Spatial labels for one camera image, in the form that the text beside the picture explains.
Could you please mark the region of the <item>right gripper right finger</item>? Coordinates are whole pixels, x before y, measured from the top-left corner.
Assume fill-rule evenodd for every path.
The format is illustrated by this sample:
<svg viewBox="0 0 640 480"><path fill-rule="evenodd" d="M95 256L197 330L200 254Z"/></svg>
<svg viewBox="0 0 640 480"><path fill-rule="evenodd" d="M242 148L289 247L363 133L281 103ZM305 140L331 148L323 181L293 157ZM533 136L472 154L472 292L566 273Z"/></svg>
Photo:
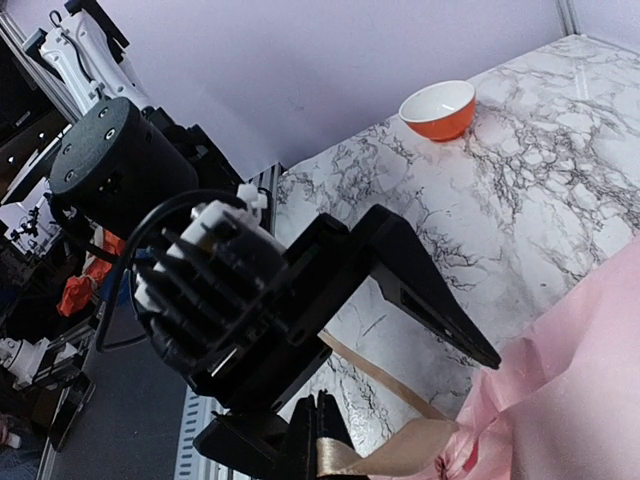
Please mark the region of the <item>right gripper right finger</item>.
<svg viewBox="0 0 640 480"><path fill-rule="evenodd" d="M326 391L317 396L316 431L318 479L368 479L353 467L361 457L355 452L335 397Z"/></svg>

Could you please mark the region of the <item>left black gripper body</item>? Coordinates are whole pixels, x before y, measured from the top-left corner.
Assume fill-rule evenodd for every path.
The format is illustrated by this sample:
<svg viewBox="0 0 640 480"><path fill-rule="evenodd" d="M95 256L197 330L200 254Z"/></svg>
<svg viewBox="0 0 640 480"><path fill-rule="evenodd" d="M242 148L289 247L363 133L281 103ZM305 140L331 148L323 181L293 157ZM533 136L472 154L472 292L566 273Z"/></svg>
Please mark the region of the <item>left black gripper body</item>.
<svg viewBox="0 0 640 480"><path fill-rule="evenodd" d="M262 228L259 194L204 189L128 99L98 101L64 135L52 205L125 243L139 321L161 360L233 412L277 411L323 363L318 332L343 294L349 229L321 215L290 246Z"/></svg>

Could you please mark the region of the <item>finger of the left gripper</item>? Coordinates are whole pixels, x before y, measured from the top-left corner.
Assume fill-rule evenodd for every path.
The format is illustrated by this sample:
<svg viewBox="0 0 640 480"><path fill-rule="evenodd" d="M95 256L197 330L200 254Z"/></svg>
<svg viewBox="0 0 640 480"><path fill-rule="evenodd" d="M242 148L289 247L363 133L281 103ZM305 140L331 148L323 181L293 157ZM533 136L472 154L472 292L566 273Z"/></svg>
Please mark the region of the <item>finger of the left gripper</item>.
<svg viewBox="0 0 640 480"><path fill-rule="evenodd" d="M300 453L288 441L298 421L273 412L215 414L193 444L204 457L257 479L299 479Z"/></svg>
<svg viewBox="0 0 640 480"><path fill-rule="evenodd" d="M375 205L351 234L386 301L479 364L499 367L500 355L458 304L407 220Z"/></svg>

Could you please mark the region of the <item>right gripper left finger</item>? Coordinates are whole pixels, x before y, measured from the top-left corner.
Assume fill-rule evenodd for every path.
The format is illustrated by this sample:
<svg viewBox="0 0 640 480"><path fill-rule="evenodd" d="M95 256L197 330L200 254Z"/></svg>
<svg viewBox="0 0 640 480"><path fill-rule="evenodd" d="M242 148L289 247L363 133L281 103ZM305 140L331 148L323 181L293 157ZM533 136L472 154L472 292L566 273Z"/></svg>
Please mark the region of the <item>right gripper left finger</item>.
<svg viewBox="0 0 640 480"><path fill-rule="evenodd" d="M279 456L279 478L317 478L317 409L313 395L300 399L293 411Z"/></svg>

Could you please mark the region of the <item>tan ribbon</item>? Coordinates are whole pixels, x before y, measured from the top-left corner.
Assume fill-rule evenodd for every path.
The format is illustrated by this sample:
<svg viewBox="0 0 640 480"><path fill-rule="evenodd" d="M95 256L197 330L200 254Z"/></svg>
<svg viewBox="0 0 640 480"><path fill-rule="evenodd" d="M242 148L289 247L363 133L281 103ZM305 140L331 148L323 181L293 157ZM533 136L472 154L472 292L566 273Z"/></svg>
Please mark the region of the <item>tan ribbon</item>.
<svg viewBox="0 0 640 480"><path fill-rule="evenodd" d="M362 384L364 387L378 384L411 409L413 416L402 426L393 425L389 421L390 410L378 402L376 393L363 395L364 400L372 402L370 406L347 409L347 431L355 435L353 446L336 434L319 435L318 475L405 478L430 468L458 431L457 423L328 331L321 331L319 338L350 373L369 378Z"/></svg>

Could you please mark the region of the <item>pink wrapping paper sheet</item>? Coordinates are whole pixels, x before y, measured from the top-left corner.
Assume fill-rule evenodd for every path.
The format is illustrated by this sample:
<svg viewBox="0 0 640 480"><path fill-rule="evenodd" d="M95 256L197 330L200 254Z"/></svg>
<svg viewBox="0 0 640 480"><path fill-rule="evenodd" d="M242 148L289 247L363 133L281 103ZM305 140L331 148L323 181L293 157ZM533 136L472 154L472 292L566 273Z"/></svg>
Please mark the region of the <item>pink wrapping paper sheet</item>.
<svg viewBox="0 0 640 480"><path fill-rule="evenodd" d="M483 369L438 479L639 476L639 243L591 272Z"/></svg>

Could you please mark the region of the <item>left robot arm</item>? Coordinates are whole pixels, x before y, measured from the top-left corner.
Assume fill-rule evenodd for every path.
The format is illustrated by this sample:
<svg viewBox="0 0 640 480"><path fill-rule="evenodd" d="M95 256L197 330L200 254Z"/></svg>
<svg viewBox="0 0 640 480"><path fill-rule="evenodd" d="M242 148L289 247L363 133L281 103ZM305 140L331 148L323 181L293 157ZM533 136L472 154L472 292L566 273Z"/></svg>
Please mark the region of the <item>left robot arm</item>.
<svg viewBox="0 0 640 480"><path fill-rule="evenodd" d="M202 456L257 479L409 477L457 430L428 402L340 344L326 324L367 278L384 299L480 364L501 359L457 303L411 225L382 205L353 227L318 215L290 245L263 226L270 197L243 182L198 127L175 124L125 67L127 39L94 1L49 15L24 52L70 90L81 116L49 173L57 221L74 208L125 243L143 336L191 390L222 406ZM337 353L418 417L368 456L335 398L281 406Z"/></svg>

